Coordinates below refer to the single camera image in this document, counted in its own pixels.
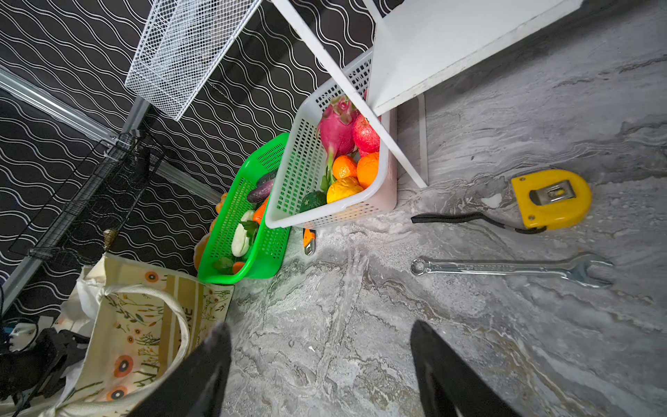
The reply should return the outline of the white two-tier shelf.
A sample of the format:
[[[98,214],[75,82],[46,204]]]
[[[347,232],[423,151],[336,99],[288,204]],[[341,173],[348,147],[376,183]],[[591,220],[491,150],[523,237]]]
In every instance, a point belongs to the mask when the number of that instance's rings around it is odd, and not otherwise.
[[[288,1],[274,4],[335,83],[370,121],[406,173],[422,189],[425,175],[405,156],[379,117],[432,87],[578,10],[580,1],[405,1],[375,21],[368,94],[358,92]]]

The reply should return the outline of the pink dragon fruit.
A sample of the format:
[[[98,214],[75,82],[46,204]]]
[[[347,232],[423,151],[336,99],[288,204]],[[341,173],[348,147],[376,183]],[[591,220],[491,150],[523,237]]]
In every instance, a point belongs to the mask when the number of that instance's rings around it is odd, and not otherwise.
[[[358,109],[347,95],[331,100],[317,126],[329,159],[347,155],[354,150],[354,123],[359,115]]]

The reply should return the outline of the orange handled utility knife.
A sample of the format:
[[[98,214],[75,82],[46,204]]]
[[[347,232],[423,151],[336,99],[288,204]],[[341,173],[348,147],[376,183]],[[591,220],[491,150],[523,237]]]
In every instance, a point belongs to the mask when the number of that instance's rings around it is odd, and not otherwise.
[[[312,229],[304,229],[302,238],[305,255],[314,255],[316,251],[316,232]]]

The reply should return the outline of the white radish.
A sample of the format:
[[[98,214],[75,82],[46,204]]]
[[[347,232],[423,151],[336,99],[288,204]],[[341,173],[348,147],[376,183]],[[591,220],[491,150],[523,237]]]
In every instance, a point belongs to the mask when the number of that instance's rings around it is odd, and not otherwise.
[[[241,258],[245,256],[250,248],[250,238],[248,237],[248,231],[246,230],[244,224],[245,222],[251,222],[255,224],[253,221],[254,213],[255,212],[253,210],[247,211],[241,217],[241,222],[239,222],[236,227],[236,231],[234,232],[234,237],[231,243],[231,251],[234,257]]]

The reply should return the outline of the yellow tape measure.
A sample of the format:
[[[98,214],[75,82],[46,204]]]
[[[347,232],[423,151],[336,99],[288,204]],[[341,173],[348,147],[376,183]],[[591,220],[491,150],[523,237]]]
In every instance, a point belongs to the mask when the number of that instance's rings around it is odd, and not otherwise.
[[[592,190],[567,170],[542,170],[512,179],[524,226],[567,229],[582,222],[592,206]]]

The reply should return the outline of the orange fruit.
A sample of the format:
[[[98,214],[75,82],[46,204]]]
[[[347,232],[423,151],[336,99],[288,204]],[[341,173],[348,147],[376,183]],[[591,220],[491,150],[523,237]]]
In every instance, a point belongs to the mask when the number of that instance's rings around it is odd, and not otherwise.
[[[332,165],[332,174],[336,180],[357,177],[357,163],[351,156],[338,156]]]
[[[374,152],[363,156],[357,163],[357,179],[363,189],[370,187],[379,172],[379,153]]]

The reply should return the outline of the orange carrot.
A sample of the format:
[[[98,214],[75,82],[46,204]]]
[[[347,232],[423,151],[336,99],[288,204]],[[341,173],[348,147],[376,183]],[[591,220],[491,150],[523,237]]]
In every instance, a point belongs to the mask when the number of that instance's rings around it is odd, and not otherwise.
[[[253,216],[253,221],[256,222],[258,225],[262,224],[262,219],[265,215],[268,202],[269,202],[269,200],[266,199],[262,203],[262,205],[257,210],[255,210],[255,213],[254,213],[254,216]]]

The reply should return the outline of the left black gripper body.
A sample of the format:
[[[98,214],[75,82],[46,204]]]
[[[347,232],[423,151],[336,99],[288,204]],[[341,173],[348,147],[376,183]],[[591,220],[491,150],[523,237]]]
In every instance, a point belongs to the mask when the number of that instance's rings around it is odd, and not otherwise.
[[[65,385],[64,371],[85,358],[90,337],[47,328],[32,349],[1,354],[1,400],[35,389],[50,398]]]

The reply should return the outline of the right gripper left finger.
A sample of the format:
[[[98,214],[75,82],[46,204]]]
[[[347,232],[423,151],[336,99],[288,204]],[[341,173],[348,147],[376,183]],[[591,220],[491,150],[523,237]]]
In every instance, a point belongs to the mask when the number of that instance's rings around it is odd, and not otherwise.
[[[131,416],[219,416],[231,365],[230,329],[217,323],[183,363]]]

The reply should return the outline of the purple eggplant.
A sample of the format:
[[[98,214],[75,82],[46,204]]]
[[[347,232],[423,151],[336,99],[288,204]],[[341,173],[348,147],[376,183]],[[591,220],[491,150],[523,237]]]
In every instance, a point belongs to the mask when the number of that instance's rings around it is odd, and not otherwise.
[[[269,197],[273,186],[274,178],[261,179],[259,182],[257,182],[257,186],[248,193],[248,202],[263,203]]]

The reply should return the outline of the cream canvas tote bag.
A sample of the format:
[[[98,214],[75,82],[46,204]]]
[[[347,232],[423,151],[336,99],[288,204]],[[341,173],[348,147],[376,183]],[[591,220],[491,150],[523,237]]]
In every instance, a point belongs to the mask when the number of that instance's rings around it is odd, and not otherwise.
[[[47,328],[90,337],[85,358],[64,371],[50,398],[35,389],[1,400],[2,415],[131,416],[225,321],[231,286],[115,255],[86,266],[61,314],[33,334],[13,330],[2,353],[32,349]]]

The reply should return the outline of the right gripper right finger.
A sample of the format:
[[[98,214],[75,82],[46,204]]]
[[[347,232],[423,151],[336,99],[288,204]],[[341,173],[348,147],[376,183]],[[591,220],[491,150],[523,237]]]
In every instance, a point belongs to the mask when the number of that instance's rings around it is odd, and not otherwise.
[[[413,324],[410,346],[426,416],[516,416],[424,321]]]

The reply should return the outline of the green plastic basket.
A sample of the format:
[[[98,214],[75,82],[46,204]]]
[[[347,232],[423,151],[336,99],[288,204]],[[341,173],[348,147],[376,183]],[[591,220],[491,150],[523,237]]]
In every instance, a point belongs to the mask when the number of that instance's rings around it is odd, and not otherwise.
[[[243,279],[270,279],[281,268],[289,229],[265,224],[267,198],[255,191],[268,174],[280,167],[288,134],[255,151],[236,175],[201,259],[202,283],[233,285]]]

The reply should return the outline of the yellow mango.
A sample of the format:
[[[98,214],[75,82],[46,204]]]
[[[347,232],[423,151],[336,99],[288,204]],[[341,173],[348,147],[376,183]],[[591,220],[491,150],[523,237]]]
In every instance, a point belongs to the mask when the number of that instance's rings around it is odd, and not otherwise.
[[[329,186],[327,191],[327,204],[335,203],[350,196],[361,193],[364,188],[356,177],[345,177],[337,180]]]

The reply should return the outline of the red apple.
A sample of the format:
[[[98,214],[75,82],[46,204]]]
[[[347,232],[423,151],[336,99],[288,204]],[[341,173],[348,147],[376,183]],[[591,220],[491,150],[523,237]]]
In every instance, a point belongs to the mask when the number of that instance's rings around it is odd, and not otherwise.
[[[354,121],[353,140],[360,152],[370,154],[380,150],[380,137],[364,116]]]

